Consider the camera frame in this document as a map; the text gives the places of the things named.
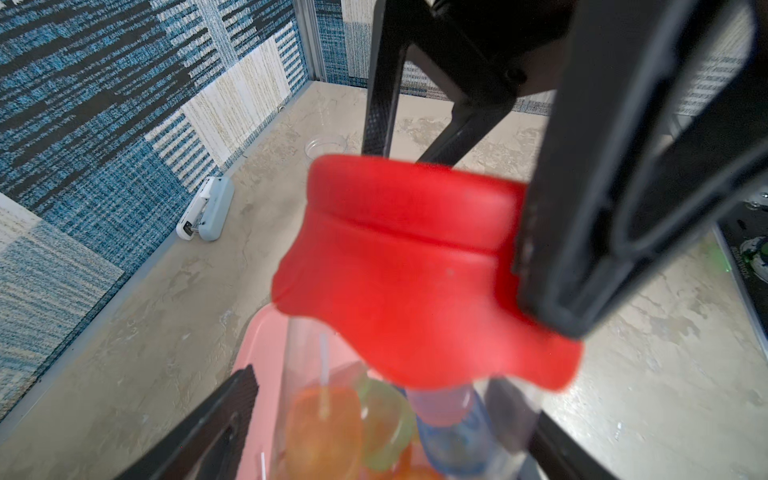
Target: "beige stone surface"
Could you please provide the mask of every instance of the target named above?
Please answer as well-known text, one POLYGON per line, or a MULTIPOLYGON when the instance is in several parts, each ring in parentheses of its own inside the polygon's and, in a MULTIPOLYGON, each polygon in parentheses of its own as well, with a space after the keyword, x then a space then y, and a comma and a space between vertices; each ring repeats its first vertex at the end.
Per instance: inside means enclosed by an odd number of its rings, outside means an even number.
MULTIPOLYGON (((314 134, 359 152, 366 93, 312 84, 234 171, 221 238, 176 241, 0 445, 0 478, 112 478, 230 371, 301 223, 314 134)), ((392 156, 415 160, 451 104, 401 97, 392 156)), ((459 167, 530 177, 546 118, 512 113, 459 167)), ((711 237, 587 340, 545 408, 621 478, 768 478, 768 365, 711 237)))

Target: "white textured tile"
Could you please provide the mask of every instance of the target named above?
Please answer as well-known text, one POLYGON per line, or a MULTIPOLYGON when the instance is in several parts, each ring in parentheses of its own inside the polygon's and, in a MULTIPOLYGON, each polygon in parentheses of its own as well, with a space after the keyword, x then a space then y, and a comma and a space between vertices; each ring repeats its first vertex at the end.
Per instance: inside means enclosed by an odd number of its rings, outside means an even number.
POLYGON ((371 24, 376 0, 341 0, 341 16, 344 22, 371 24))
POLYGON ((223 167, 290 94, 274 37, 192 97, 181 110, 223 167))
POLYGON ((40 223, 40 217, 0 194, 0 253, 40 223))

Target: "blue patterned wall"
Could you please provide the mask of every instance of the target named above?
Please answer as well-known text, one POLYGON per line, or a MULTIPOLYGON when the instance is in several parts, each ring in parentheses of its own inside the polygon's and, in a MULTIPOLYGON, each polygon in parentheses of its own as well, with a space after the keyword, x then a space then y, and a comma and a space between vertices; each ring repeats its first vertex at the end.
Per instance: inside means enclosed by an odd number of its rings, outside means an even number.
POLYGON ((291 0, 0 0, 0 418, 306 80, 291 0))

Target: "clear plastic cup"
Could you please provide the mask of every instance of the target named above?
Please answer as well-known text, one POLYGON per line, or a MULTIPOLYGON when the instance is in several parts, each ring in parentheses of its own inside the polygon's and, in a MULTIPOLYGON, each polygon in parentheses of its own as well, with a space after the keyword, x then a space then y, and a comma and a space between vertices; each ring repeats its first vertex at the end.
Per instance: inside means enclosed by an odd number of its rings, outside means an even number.
POLYGON ((304 154, 308 161, 331 154, 346 153, 346 138, 338 134, 318 134, 304 145, 304 154))
POLYGON ((495 381, 397 389, 386 379, 369 378, 364 362, 325 323, 293 317, 270 478, 514 478, 541 391, 525 382, 495 381))

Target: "red bottle cap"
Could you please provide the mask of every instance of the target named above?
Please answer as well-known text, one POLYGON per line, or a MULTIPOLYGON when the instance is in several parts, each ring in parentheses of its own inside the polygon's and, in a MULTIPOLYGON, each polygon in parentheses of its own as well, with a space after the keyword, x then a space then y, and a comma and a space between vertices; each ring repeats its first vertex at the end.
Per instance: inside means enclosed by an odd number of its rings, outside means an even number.
POLYGON ((507 375, 562 389, 583 345, 517 306, 510 265, 524 198, 525 184, 446 167, 321 157, 273 302, 331 325, 397 385, 507 375))

